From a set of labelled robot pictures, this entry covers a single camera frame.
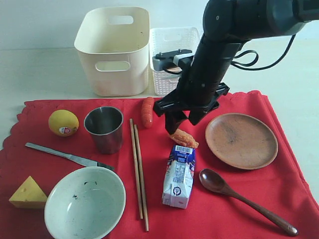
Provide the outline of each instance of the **chopsticks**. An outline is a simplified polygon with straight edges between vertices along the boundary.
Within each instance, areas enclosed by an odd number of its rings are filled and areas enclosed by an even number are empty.
[[[133,119],[130,119],[130,126],[131,126],[132,148],[133,148],[133,158],[134,158],[135,178],[136,178],[136,187],[137,187],[137,194],[138,194],[140,219],[143,219],[143,214],[142,214],[142,209],[143,209],[145,228],[146,228],[146,231],[148,232],[149,217],[148,217],[148,209],[147,209],[147,202],[146,202],[145,182],[144,182],[144,174],[143,174],[139,132],[138,132],[137,125],[133,124]]]

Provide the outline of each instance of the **metal cup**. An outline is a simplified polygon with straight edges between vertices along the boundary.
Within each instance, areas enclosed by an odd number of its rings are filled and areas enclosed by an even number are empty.
[[[89,112],[84,127],[90,133],[97,149],[102,154],[119,151],[123,145],[123,114],[115,107],[104,106]]]

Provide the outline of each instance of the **spoon handle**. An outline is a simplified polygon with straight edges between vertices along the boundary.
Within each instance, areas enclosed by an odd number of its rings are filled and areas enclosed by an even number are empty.
[[[264,215],[266,218],[268,218],[270,221],[275,223],[277,226],[282,228],[284,231],[288,233],[288,235],[295,237],[299,234],[298,230],[292,226],[290,223],[288,223],[286,220],[283,218],[279,217],[278,215],[274,214],[273,212],[270,212],[266,208],[258,205],[257,203],[254,203],[247,198],[239,195],[238,193],[234,192],[232,194],[234,198],[237,198],[238,200],[246,203],[247,205],[251,206],[253,209]]]

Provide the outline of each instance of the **plastic basket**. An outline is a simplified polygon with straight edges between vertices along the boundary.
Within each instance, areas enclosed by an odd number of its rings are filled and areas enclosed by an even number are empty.
[[[165,71],[155,71],[152,57],[160,52],[189,49],[195,53],[200,41],[196,27],[152,28],[150,30],[150,68],[153,72],[155,94],[165,96],[174,90],[178,77]]]
[[[140,7],[103,7],[88,12],[74,46],[93,91],[133,96],[149,83],[150,18]]]

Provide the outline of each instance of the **white wall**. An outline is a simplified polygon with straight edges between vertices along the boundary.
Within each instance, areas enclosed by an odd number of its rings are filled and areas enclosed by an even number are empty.
[[[84,15],[103,6],[140,6],[150,12],[151,28],[195,26],[202,32],[208,0],[3,0],[0,50],[73,47]],[[298,38],[319,38],[311,22]]]

